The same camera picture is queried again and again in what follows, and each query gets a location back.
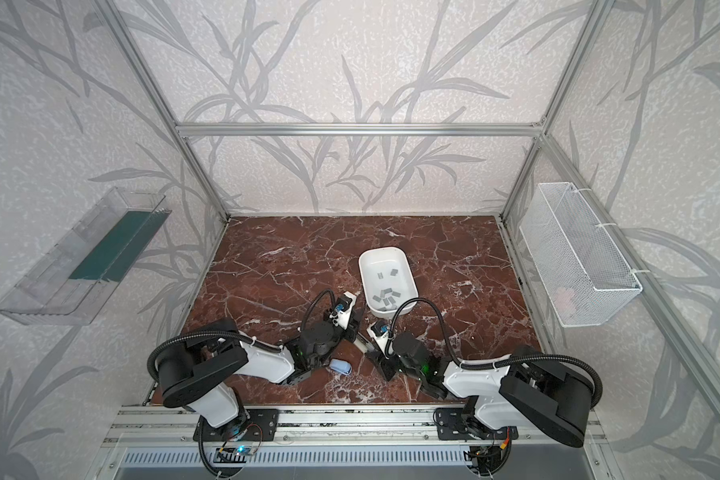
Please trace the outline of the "large beige black stapler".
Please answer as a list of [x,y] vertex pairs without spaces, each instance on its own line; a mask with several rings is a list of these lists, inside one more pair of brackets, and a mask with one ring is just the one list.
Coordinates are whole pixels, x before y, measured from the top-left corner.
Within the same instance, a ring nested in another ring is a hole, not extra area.
[[374,346],[373,342],[371,340],[369,340],[368,338],[366,338],[360,331],[358,331],[356,333],[352,344],[362,354],[367,354],[369,352],[374,352],[376,350],[376,347]]

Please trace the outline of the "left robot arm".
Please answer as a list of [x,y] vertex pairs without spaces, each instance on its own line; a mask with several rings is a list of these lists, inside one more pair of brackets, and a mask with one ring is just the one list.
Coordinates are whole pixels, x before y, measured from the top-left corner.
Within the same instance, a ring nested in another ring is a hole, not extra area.
[[163,405],[189,408],[204,425],[238,432],[250,422],[239,394],[226,384],[233,375],[275,385],[294,385],[327,366],[341,341],[357,338],[355,311],[327,313],[324,319],[275,346],[249,337],[223,318],[158,345],[147,370],[162,391]]

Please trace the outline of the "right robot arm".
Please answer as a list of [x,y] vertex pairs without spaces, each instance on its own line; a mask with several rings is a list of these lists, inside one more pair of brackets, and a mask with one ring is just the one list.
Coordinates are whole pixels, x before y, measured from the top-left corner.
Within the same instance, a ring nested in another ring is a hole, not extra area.
[[462,431],[475,438],[508,427],[535,427],[562,445],[580,448],[589,412],[603,395],[596,370],[567,355],[522,345],[497,359],[456,360],[434,355],[408,332],[391,336],[382,322],[367,332],[367,355],[385,379],[405,375],[434,399],[464,399]]

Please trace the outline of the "staple strips in tray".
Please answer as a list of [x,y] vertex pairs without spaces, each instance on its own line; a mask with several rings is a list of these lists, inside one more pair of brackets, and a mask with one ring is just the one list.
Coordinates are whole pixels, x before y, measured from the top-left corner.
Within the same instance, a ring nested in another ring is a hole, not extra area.
[[370,280],[370,307],[375,311],[395,311],[410,297],[408,281],[400,268],[387,267],[374,271]]

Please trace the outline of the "white oval tray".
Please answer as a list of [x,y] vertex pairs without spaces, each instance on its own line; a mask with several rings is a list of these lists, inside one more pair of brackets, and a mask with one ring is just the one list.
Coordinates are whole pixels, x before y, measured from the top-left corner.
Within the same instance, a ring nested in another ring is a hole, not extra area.
[[405,301],[418,296],[408,258],[400,248],[367,250],[358,264],[366,305],[375,317],[391,320]]

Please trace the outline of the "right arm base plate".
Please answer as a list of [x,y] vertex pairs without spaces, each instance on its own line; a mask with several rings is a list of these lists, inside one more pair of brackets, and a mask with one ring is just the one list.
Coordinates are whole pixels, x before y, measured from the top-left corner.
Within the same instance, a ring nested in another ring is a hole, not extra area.
[[516,427],[502,427],[491,429],[477,420],[474,412],[467,407],[441,407],[436,408],[433,422],[437,428],[439,440],[486,440],[512,441],[519,437]]

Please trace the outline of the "aluminium front rail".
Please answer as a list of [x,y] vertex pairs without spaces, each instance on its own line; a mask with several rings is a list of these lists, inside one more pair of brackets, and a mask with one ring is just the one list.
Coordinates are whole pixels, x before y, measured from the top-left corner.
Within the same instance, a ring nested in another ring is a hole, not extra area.
[[[445,430],[438,404],[301,404],[278,407],[278,424],[266,447],[436,445]],[[102,445],[191,446],[198,415],[164,407],[124,407]]]

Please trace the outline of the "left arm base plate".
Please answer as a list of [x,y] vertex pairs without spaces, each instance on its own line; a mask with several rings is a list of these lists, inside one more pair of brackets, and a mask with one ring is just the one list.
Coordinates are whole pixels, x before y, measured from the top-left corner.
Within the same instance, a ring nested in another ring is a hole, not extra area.
[[211,427],[204,417],[200,417],[193,433],[193,440],[271,442],[275,437],[278,420],[279,410],[268,408],[247,409],[221,427]]

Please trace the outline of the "clear acrylic wall shelf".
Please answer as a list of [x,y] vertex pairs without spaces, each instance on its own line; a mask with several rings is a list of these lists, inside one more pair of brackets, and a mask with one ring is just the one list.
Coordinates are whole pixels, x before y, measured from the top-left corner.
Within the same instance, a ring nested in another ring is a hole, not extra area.
[[22,325],[92,323],[171,214],[164,194],[113,187],[0,299]]

